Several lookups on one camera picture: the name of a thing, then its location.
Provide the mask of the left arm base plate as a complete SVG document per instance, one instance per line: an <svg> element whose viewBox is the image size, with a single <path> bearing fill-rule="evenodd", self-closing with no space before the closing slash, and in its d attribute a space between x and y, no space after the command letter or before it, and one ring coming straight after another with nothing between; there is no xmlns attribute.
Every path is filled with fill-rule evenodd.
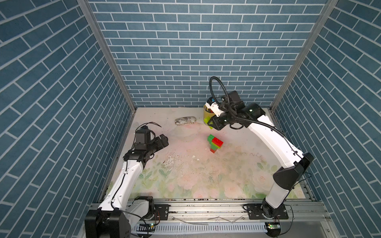
<svg viewBox="0 0 381 238"><path fill-rule="evenodd" d="M154 205L155 211L159 213L160 220L167 221L169 216L169 204L156 204Z"/></svg>

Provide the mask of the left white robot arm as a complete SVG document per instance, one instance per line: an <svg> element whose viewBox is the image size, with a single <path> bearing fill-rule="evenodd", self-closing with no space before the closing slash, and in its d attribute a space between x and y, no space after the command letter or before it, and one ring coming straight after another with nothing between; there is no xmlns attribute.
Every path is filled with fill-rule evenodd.
<svg viewBox="0 0 381 238"><path fill-rule="evenodd" d="M89 210L85 220L85 235L88 238L129 238L139 221L154 215L152 196L137 197L131 206L128 201L147 162L156 152L169 145L168 137L156 134L148 123L135 131L134 143L123 156L122 170L110 192L96 210Z"/></svg>

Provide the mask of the green long lego brick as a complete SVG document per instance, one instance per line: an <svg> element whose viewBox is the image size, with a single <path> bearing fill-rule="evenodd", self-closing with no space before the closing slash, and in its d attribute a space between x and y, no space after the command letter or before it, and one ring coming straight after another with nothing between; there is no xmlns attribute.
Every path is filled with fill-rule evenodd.
<svg viewBox="0 0 381 238"><path fill-rule="evenodd" d="M215 138L215 136L212 135L212 134L210 134L210 135L208 136L208 138L207 138L207 141L208 141L209 143L212 143L212 141L213 141L214 138Z"/></svg>

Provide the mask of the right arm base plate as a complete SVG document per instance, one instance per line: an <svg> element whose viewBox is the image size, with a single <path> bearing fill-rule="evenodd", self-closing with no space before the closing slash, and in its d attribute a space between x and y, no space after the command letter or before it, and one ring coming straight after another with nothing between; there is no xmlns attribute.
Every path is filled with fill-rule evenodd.
<svg viewBox="0 0 381 238"><path fill-rule="evenodd" d="M281 204L278 208L273 208L268 205L266 201L263 201L263 203L244 204L242 208L248 213L250 220L289 219L289 215L284 204Z"/></svg>

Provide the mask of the red long lego brick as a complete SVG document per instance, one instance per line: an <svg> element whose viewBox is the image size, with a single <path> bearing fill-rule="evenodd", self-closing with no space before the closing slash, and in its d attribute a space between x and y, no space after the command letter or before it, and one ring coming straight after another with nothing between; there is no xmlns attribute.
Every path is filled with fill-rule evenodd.
<svg viewBox="0 0 381 238"><path fill-rule="evenodd" d="M218 148L221 148L221 146L223 145L223 141L221 141L217 137L213 138L211 142L213 145L215 145Z"/></svg>

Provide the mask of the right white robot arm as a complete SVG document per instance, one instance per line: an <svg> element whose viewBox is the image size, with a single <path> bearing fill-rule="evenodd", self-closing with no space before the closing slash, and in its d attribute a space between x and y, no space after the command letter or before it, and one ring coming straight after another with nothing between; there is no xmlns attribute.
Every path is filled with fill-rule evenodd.
<svg viewBox="0 0 381 238"><path fill-rule="evenodd" d="M313 162L313 155L303 153L295 147L275 128L258 104L246 106L236 91L220 98L212 96L206 101L205 106L214 113L207 123L209 127L220 131L225 126L240 124L242 128L247 128L257 135L280 162L281 167L273 175L274 182L270 192L261 205L265 218L276 218L283 211L286 197Z"/></svg>

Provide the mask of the lime lego brick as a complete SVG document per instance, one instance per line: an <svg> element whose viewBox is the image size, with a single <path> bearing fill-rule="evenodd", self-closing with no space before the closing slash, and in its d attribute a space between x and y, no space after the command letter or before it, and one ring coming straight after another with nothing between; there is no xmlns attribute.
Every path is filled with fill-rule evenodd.
<svg viewBox="0 0 381 238"><path fill-rule="evenodd" d="M213 127L209 126L208 125L208 122L210 121L211 117L204 117L203 119L203 122L206 126L208 126L211 130L213 129Z"/></svg>
<svg viewBox="0 0 381 238"><path fill-rule="evenodd" d="M212 150L217 150L217 149L220 148L218 145L216 145L216 144L214 144L214 143L211 143L211 144L210 144L210 147L211 147Z"/></svg>

